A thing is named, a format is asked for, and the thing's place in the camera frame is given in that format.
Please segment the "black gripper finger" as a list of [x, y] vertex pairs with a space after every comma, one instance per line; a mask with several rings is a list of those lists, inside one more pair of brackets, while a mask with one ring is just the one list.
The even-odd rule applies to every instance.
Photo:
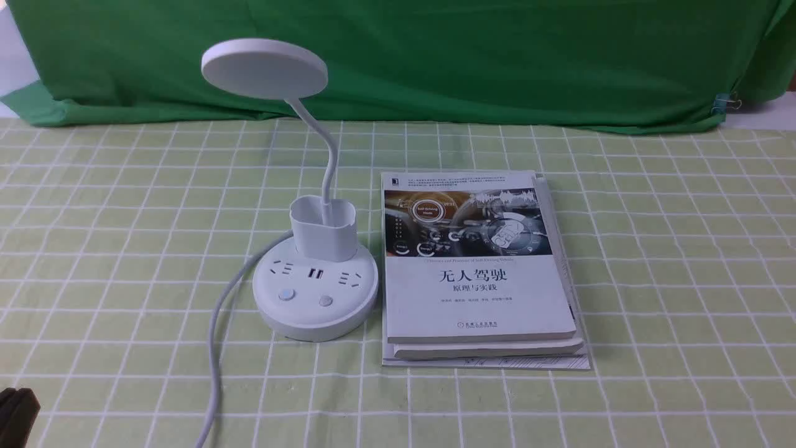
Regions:
[[42, 406], [30, 388], [1, 392], [1, 447], [26, 447]]

